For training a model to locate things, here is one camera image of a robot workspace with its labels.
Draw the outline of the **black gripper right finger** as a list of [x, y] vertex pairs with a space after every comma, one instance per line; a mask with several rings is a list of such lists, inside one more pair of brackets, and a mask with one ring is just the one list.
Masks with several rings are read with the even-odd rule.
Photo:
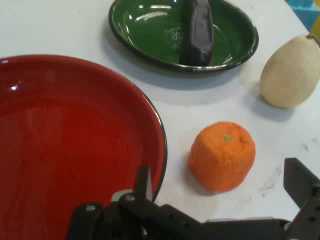
[[320, 238], [320, 179], [297, 158], [284, 160], [283, 186], [299, 211], [288, 225], [285, 240]]

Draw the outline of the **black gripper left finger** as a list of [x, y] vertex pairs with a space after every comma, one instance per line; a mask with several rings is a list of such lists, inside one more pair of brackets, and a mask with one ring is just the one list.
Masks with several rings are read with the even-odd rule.
[[170, 205], [152, 201], [151, 171], [138, 168], [132, 191], [103, 207], [87, 202], [76, 207], [68, 240], [204, 240], [206, 226]]

